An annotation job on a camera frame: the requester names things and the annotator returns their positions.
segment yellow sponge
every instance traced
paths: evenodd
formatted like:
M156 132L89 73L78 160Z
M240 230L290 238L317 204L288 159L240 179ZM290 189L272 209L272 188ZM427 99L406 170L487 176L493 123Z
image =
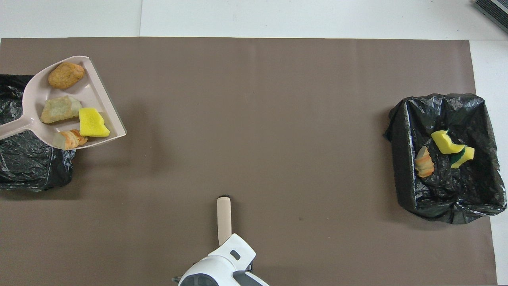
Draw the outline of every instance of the yellow sponge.
M448 136L448 131L446 130L436 131L432 133L430 136L432 137L432 139L434 139L437 148L443 154L459 153L460 151L462 151L462 149L464 149L464 147L466 147L466 145L453 143L450 136Z
M85 137L109 136L109 130L97 109L91 107L79 109L79 134Z
M472 160L474 158L474 148L466 146L464 149L457 155L454 155L450 159L450 163L452 164L452 169L456 169L460 167L465 161Z

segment white table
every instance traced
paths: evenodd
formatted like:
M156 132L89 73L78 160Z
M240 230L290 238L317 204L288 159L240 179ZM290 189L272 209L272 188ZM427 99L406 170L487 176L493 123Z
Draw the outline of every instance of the white table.
M470 0L0 0L0 38L137 36L469 40L508 178L508 34ZM508 284L508 211L491 224L497 282Z

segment dustpan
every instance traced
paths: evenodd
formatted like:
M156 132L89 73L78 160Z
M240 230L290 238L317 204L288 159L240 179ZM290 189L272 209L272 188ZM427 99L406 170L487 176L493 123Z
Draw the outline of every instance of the dustpan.
M48 82L49 74L62 62L78 64L85 69L83 78L65 90L55 89ZM42 123L40 120L46 100L65 95L79 100L83 107L97 109L104 119L104 125L110 130L108 137L88 137L87 143L75 149L97 146L126 135L120 116L92 61L87 56L77 55L45 68L28 82L23 93L23 114L20 118L0 126L0 139L30 130L44 143L53 146L53 138L57 132L79 130L77 118L51 124Z

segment trash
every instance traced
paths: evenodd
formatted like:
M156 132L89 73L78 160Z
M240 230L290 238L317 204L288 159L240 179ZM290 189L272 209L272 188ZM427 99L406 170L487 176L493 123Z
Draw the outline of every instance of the trash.
M0 124L22 114L29 75L0 75ZM63 151L40 141L31 131L0 140L0 189L38 192L68 184L75 150Z
M451 168L430 134L447 130L453 142L475 149L474 160ZM499 174L497 146L485 100L473 94L408 97L390 111L384 134L392 143L399 205L426 220L469 223L506 209L506 190ZM416 153L427 146L434 173L417 176Z
M426 178L434 172L434 163L432 162L427 146L423 146L418 151L415 158L415 169L420 178Z

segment bread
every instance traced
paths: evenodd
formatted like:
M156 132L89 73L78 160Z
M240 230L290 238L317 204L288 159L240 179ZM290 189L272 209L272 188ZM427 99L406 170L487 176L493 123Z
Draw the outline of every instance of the bread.
M82 66L63 62L49 74L48 82L56 89L68 89L82 79L84 74Z
M81 136L77 129L73 129L71 131L60 131L55 134L53 145L59 149L68 150L83 145L87 141L88 138Z
M434 172L434 163L427 146L423 146L418 152L415 158L415 169L420 178L426 178Z
M41 114L43 123L53 123L59 120L79 116L81 103L72 96L66 95L46 100Z

